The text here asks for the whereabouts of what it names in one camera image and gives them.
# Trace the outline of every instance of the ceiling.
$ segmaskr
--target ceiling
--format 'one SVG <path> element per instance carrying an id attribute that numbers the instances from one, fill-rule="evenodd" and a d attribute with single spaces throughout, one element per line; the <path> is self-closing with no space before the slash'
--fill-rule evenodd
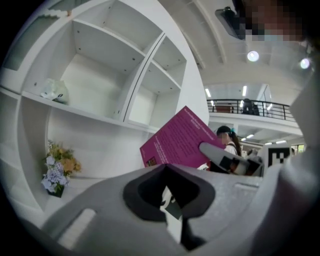
<path id="1" fill-rule="evenodd" d="M 277 87 L 300 91 L 313 74 L 312 67 L 299 67 L 300 60 L 307 57 L 307 52 L 311 50 L 305 42 L 281 41 L 274 37 L 265 37 L 263 41 L 252 35 L 246 35 L 245 40 L 239 40 L 229 35 L 216 17 L 215 11 L 227 6 L 234 10 L 232 0 L 159 2 L 185 36 L 198 63 L 205 87 L 226 82 L 235 85 L 239 82 L 265 83 L 270 85 L 274 95 Z M 249 51 L 259 53 L 257 62 L 247 59 Z M 292 100 L 289 100 L 291 102 L 299 92 L 289 94 L 292 94 Z"/>
<path id="2" fill-rule="evenodd" d="M 242 96 L 244 86 L 247 87 L 246 95 Z M 250 83 L 226 83 L 207 85 L 213 100 L 244 99 L 258 100 L 263 84 Z"/>
<path id="3" fill-rule="evenodd" d="M 210 122 L 208 126 L 213 132 L 216 132 L 220 126 L 228 126 L 232 128 L 233 124 Z M 239 138 L 245 138 L 250 134 L 253 134 L 254 136 L 250 139 L 247 139 L 246 142 L 260 143 L 260 144 L 264 144 L 267 142 L 283 141 L 283 140 L 291 141 L 291 140 L 302 138 L 302 136 L 298 136 L 298 135 L 287 133 L 287 132 L 281 132 L 277 130 L 271 130 L 271 129 L 265 129 L 265 128 L 261 129 L 261 128 L 255 128 L 255 127 L 250 127 L 245 125 L 238 126 L 237 135 Z"/>

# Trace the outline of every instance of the flower bouquet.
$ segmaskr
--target flower bouquet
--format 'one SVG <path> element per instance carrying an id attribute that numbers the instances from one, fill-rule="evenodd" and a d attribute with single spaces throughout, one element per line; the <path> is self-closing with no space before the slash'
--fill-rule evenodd
<path id="1" fill-rule="evenodd" d="M 45 159 L 48 171 L 41 183 L 49 195 L 61 198 L 65 186 L 69 185 L 70 175 L 73 171 L 79 172 L 81 164 L 73 157 L 73 150 L 66 150 L 51 140 L 48 143 L 49 152 Z"/>

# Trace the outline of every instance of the black hair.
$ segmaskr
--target black hair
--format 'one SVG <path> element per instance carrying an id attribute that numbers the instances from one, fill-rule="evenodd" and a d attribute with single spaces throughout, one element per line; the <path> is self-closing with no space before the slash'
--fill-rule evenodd
<path id="1" fill-rule="evenodd" d="M 236 153 L 238 154 L 239 157 L 241 157 L 241 147 L 240 147 L 237 134 L 234 131 L 231 131 L 231 129 L 226 125 L 220 126 L 216 131 L 217 136 L 222 133 L 227 133 L 229 135 L 229 137 L 231 138 L 232 142 L 235 145 Z"/>

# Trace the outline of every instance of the plastic bag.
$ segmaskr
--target plastic bag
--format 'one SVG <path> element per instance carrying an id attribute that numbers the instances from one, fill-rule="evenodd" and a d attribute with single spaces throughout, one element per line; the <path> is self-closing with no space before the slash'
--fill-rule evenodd
<path id="1" fill-rule="evenodd" d="M 40 95 L 48 100 L 64 104 L 67 104 L 69 101 L 69 91 L 65 85 L 65 82 L 56 81 L 51 78 L 48 78 L 45 81 L 43 91 Z"/>

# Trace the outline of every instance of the ceiling light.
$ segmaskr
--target ceiling light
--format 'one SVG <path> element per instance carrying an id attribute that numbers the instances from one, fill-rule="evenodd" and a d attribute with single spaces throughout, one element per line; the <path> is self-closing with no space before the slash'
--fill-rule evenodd
<path id="1" fill-rule="evenodd" d="M 307 58 L 304 58 L 303 60 L 300 61 L 300 67 L 302 69 L 307 69 L 310 66 L 310 61 Z"/>
<path id="2" fill-rule="evenodd" d="M 282 144 L 282 143 L 286 143 L 287 141 L 286 140 L 279 140 L 279 141 L 276 141 L 275 143 L 276 144 Z"/>
<path id="3" fill-rule="evenodd" d="M 256 62 L 257 60 L 259 60 L 259 53 L 257 53 L 256 51 L 252 50 L 252 51 L 250 51 L 248 53 L 247 58 L 251 62 Z"/>
<path id="4" fill-rule="evenodd" d="M 206 92 L 206 95 L 208 95 L 208 97 L 209 98 L 211 98 L 211 94 L 210 94 L 210 91 L 209 91 L 209 89 L 207 88 L 207 89 L 205 89 L 205 92 Z"/>
<path id="5" fill-rule="evenodd" d="M 242 96 L 246 96 L 247 94 L 247 86 L 243 87 Z"/>

